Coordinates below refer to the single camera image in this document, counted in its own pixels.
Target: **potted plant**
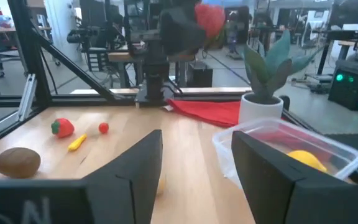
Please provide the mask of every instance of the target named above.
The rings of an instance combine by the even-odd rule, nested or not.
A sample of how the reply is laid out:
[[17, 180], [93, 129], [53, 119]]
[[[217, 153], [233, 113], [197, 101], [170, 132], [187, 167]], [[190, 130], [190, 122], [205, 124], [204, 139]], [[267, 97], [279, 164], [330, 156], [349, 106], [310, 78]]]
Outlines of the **potted plant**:
[[291, 44], [290, 32], [285, 30], [280, 40], [265, 53], [259, 42], [259, 52], [244, 47], [244, 63], [248, 80], [252, 88], [241, 98], [239, 123], [263, 117], [281, 118], [283, 101], [273, 96], [284, 86], [287, 77], [304, 69], [323, 48], [310, 55], [288, 58]]

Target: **robot workstation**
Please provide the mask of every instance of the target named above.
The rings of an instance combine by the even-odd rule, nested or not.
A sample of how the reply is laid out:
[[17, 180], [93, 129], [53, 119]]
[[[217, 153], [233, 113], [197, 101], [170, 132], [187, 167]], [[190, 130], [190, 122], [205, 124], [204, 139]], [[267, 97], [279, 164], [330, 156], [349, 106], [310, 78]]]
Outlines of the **robot workstation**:
[[[17, 122], [0, 131], [0, 223], [358, 224], [358, 168], [338, 179], [233, 130], [227, 153], [236, 185], [212, 141], [224, 129], [162, 109], [172, 100], [236, 103], [251, 91], [182, 88], [169, 79], [172, 58], [194, 58], [208, 40], [196, 18], [200, 1], [124, 0], [120, 24], [106, 0], [105, 27], [71, 31], [67, 41], [84, 51], [104, 32], [104, 54], [141, 62], [137, 88], [110, 90], [40, 35], [26, 0], [7, 1], [29, 75], [23, 97], [0, 99], [19, 108]], [[145, 16], [129, 13], [139, 3]], [[240, 11], [248, 21], [248, 7]], [[132, 27], [136, 19], [143, 29]], [[43, 49], [91, 89], [51, 95]], [[283, 101], [281, 122], [319, 134]]]

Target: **green lights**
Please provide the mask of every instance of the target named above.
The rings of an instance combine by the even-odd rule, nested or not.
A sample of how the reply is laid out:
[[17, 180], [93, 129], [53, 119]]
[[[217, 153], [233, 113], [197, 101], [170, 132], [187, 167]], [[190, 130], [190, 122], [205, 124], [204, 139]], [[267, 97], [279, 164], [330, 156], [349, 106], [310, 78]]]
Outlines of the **green lights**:
[[343, 75], [342, 74], [339, 74], [336, 76], [336, 81], [342, 81], [343, 80]]

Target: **floor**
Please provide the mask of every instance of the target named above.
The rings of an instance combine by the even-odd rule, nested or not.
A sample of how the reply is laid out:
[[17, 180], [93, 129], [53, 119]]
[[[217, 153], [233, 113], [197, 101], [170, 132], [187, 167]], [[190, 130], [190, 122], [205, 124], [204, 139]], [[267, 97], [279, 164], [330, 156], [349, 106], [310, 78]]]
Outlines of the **floor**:
[[[241, 60], [233, 60], [226, 57], [225, 50], [212, 51], [206, 58], [202, 58], [201, 53], [197, 55], [198, 60], [204, 61], [214, 69], [213, 86], [242, 87], [248, 86], [244, 63]], [[301, 55], [303, 52], [296, 46], [292, 46], [290, 55]], [[315, 63], [312, 63], [306, 70], [293, 75], [293, 77], [302, 77], [306, 73], [316, 73], [320, 55], [316, 57]], [[68, 94], [75, 89], [89, 88], [73, 72], [64, 65], [56, 66], [51, 56], [47, 55], [48, 65], [53, 74], [57, 91], [59, 94]], [[88, 70], [86, 62], [77, 62], [84, 70]], [[329, 58], [325, 63], [324, 73], [332, 73], [334, 70], [334, 59]], [[21, 95], [24, 90], [25, 77], [24, 69], [20, 62], [7, 62], [4, 64], [6, 76], [0, 78], [0, 91], [3, 95]], [[132, 82], [134, 83], [134, 70], [128, 69]], [[95, 80], [109, 86], [109, 77], [104, 73], [90, 73]], [[48, 76], [51, 92], [53, 90], [51, 78]], [[119, 81], [113, 78], [114, 88], [119, 88]], [[340, 105], [327, 100], [327, 95], [315, 95], [309, 90], [291, 86], [287, 83], [282, 89], [276, 92], [276, 95], [288, 95], [291, 99], [290, 111], [297, 114], [300, 118], [310, 123], [322, 133], [358, 133], [358, 112], [350, 111]], [[0, 108], [0, 119], [17, 108]]]

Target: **black metal frame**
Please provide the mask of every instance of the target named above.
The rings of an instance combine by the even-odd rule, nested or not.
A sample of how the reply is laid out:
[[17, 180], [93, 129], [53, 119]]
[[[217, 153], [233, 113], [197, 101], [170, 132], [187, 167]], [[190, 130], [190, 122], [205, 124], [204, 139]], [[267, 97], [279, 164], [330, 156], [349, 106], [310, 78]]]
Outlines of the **black metal frame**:
[[[24, 121], [16, 122], [0, 132], [0, 139], [8, 135], [16, 128], [26, 123], [39, 113], [53, 106], [130, 106], [135, 105], [136, 94], [115, 95], [109, 90], [103, 88], [98, 82], [93, 80], [85, 71], [74, 64], [70, 59], [64, 56], [51, 43], [43, 38], [32, 25], [27, 11], [26, 0], [8, 0], [11, 8], [12, 17], [16, 25], [19, 43], [22, 46], [24, 60], [28, 66], [29, 73], [35, 74], [37, 86], [35, 91], [35, 101], [33, 110], [29, 117]], [[52, 54], [62, 64], [67, 66], [92, 89], [99, 93], [93, 95], [51, 95], [48, 88], [47, 76], [41, 58], [41, 47]], [[244, 92], [238, 93], [183, 93], [176, 94], [175, 99], [192, 101], [238, 101]], [[0, 97], [0, 107], [18, 107], [21, 96], [2, 96]], [[283, 110], [284, 118], [298, 126], [317, 132], [309, 124], [305, 123], [299, 117], [289, 112], [289, 101], [285, 103]], [[358, 170], [351, 177], [358, 181]]]

